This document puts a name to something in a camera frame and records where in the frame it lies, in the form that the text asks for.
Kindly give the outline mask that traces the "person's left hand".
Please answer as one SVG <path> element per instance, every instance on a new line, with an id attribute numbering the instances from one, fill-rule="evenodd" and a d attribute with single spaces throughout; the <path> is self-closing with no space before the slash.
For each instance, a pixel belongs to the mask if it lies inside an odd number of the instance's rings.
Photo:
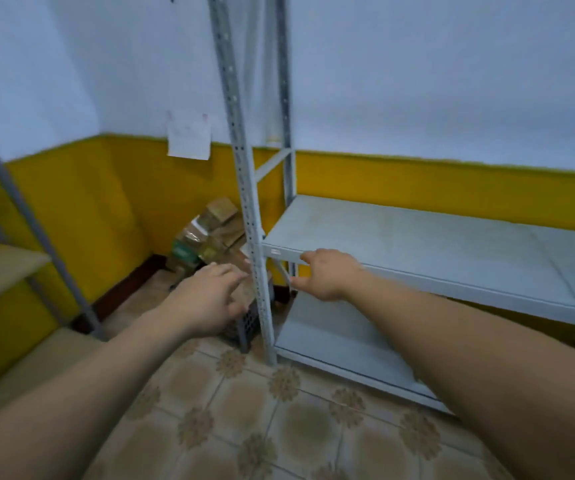
<path id="1" fill-rule="evenodd" d="M 227 321 L 227 301 L 247 277 L 233 264 L 204 266 L 171 291 L 156 315 L 183 338 L 216 335 L 233 322 Z"/>

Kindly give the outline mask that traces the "person's right hand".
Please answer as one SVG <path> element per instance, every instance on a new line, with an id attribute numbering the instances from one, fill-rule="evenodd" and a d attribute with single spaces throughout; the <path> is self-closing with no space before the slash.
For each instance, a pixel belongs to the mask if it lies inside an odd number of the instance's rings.
<path id="1" fill-rule="evenodd" d="M 347 298 L 365 268 L 350 254 L 339 250 L 316 249 L 305 251 L 300 259 L 310 268 L 310 275 L 317 282 L 317 293 L 309 295 L 322 301 Z"/>

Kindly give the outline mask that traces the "person's right forearm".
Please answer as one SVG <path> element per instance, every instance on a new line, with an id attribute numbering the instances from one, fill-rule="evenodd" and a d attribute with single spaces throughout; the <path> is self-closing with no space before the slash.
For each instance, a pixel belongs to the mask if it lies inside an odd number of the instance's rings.
<path id="1" fill-rule="evenodd" d="M 575 480 L 575 349 L 360 270 L 344 297 L 516 480 Z"/>

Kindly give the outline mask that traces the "person's left forearm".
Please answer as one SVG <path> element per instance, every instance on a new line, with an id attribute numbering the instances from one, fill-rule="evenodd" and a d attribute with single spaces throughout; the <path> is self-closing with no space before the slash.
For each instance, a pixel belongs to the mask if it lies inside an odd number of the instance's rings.
<path id="1" fill-rule="evenodd" d="M 146 382 L 196 328 L 153 310 L 0 410 L 0 480 L 77 480 Z"/>

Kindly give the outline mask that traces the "black plastic crate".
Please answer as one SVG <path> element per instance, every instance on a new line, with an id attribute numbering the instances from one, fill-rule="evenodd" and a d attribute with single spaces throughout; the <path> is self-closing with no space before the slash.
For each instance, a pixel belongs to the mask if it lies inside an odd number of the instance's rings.
<path id="1" fill-rule="evenodd" d="M 259 311 L 255 285 L 252 277 L 247 277 L 231 295 L 231 300 L 246 306 L 246 314 L 230 322 L 219 333 L 219 338 L 238 348 L 242 354 L 250 351 L 251 341 L 260 332 Z"/>

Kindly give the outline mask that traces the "pile of cardboard boxes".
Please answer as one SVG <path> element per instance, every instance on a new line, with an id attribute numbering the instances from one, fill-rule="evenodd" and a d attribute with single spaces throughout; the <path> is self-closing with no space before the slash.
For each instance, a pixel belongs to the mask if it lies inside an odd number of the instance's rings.
<path id="1" fill-rule="evenodd" d="M 231 299 L 251 306 L 256 297 L 243 215 L 227 197 L 217 198 L 173 238 L 166 268 L 175 275 L 169 290 L 211 264 L 231 264 L 246 273 Z"/>

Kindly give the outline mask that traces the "grey metal shelving rack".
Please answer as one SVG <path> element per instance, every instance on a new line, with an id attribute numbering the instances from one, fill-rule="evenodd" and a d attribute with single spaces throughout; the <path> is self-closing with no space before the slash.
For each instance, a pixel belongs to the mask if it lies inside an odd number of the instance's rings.
<path id="1" fill-rule="evenodd" d="M 450 410 L 350 305 L 298 294 L 275 331 L 271 259 L 286 282 L 316 248 L 447 298 L 575 325 L 575 232 L 298 194 L 291 147 L 287 0 L 274 1 L 282 146 L 255 167 L 227 0 L 207 0 L 250 249 L 265 358 L 308 365 L 438 411 Z"/>

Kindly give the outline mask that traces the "white paper sheet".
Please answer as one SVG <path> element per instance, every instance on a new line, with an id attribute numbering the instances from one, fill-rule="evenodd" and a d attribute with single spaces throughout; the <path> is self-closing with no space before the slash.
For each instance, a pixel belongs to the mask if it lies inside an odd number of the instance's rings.
<path id="1" fill-rule="evenodd" d="M 168 110 L 166 135 L 168 156 L 196 161 L 210 160 L 212 125 L 207 113 Z"/>

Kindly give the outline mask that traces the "grey rack with beige shelves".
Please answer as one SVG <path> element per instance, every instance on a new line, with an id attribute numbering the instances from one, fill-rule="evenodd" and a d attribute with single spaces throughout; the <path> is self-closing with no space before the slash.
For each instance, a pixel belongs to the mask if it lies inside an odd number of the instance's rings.
<path id="1" fill-rule="evenodd" d="M 102 329 L 100 319 L 92 305 L 87 298 L 85 298 L 83 291 L 67 269 L 65 262 L 60 257 L 48 234 L 20 192 L 1 158 L 0 186 L 20 213 L 21 217 L 25 220 L 28 228 L 42 249 L 41 251 L 33 251 L 12 245 L 5 230 L 0 225 L 0 295 L 10 290 L 19 282 L 25 281 L 46 309 L 52 314 L 55 321 L 62 327 L 68 326 L 68 321 L 61 316 L 57 306 L 53 304 L 46 291 L 43 290 L 43 287 L 37 278 L 35 278 L 35 274 L 41 270 L 41 268 L 51 264 L 58 272 L 60 279 L 82 311 L 92 336 L 106 341 L 107 335 Z"/>

